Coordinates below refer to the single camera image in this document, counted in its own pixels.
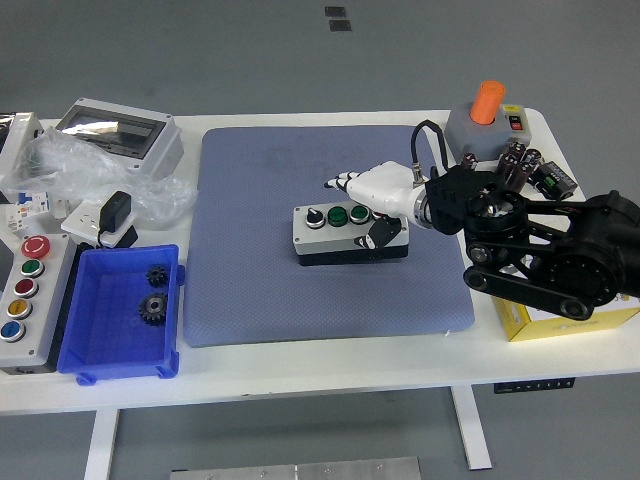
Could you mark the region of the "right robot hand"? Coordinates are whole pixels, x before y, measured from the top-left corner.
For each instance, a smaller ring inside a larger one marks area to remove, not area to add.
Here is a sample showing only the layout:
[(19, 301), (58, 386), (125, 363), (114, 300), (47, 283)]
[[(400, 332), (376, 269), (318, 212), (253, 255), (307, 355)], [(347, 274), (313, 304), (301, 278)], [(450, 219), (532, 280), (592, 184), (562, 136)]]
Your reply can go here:
[(426, 228), (425, 178), (419, 164), (411, 168), (387, 161), (367, 171), (343, 172), (324, 186), (345, 192), (349, 198), (372, 212), (389, 218), (406, 218)]

